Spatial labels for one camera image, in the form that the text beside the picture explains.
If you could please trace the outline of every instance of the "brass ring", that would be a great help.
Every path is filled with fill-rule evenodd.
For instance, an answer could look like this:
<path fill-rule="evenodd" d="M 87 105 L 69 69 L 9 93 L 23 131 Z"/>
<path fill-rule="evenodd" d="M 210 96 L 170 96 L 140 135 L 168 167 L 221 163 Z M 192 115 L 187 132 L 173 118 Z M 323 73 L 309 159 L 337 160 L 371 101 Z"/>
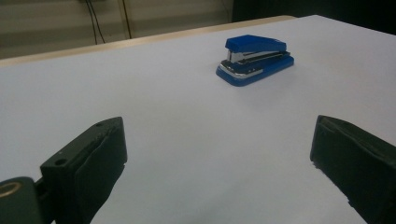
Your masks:
<path fill-rule="evenodd" d="M 11 182 L 0 186 L 0 198 L 15 193 L 18 189 L 21 188 L 21 186 L 22 184 L 20 182 Z"/>

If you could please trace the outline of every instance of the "blue stapler base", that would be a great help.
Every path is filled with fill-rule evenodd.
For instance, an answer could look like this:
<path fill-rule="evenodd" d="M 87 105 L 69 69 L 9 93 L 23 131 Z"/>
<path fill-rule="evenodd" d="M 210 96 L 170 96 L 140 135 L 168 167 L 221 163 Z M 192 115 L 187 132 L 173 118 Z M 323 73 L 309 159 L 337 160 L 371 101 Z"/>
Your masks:
<path fill-rule="evenodd" d="M 242 87 L 242 86 L 246 86 L 252 82 L 258 81 L 260 79 L 263 79 L 265 77 L 269 77 L 271 76 L 273 73 L 276 73 L 282 69 L 285 69 L 287 67 L 290 67 L 294 64 L 294 59 L 291 56 L 284 56 L 282 57 L 282 59 L 276 60 L 273 63 L 267 64 L 265 65 L 265 67 L 262 69 L 262 72 L 254 75 L 252 77 L 246 77 L 246 78 L 237 78 L 237 77 L 233 77 L 230 74 L 224 72 L 220 66 L 218 67 L 216 74 L 221 77 L 222 79 L 224 79 L 225 81 L 227 81 L 228 83 L 230 83 L 233 86 L 237 86 L 237 87 Z"/>

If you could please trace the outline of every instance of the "table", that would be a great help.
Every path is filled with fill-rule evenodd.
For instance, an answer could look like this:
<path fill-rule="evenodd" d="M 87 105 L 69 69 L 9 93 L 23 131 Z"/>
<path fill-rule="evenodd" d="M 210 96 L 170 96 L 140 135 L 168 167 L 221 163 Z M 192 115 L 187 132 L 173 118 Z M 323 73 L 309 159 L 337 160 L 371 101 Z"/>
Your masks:
<path fill-rule="evenodd" d="M 225 40 L 288 43 L 295 65 L 246 87 L 215 74 Z M 102 119 L 129 161 L 92 223 L 364 223 L 309 160 L 319 114 L 396 145 L 396 37 L 320 16 L 0 68 L 0 179 Z"/>

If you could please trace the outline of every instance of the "white table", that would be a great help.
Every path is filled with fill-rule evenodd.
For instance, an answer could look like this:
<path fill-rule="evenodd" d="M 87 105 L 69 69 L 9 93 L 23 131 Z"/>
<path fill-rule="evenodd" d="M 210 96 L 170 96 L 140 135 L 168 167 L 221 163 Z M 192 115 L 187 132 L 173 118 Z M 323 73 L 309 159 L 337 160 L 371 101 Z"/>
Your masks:
<path fill-rule="evenodd" d="M 295 65 L 236 88 L 227 38 L 285 41 Z M 309 160 L 319 114 L 396 145 L 396 36 L 320 16 L 0 68 L 0 179 L 102 119 L 129 161 L 92 223 L 364 223 Z"/>

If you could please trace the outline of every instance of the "dark background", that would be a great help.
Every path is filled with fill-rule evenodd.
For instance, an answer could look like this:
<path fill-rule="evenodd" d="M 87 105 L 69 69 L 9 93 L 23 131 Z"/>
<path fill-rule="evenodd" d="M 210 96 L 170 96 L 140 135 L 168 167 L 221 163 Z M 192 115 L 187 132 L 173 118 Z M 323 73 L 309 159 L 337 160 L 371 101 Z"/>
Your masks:
<path fill-rule="evenodd" d="M 234 0 L 233 21 L 320 15 L 396 35 L 396 4 L 387 0 Z"/>

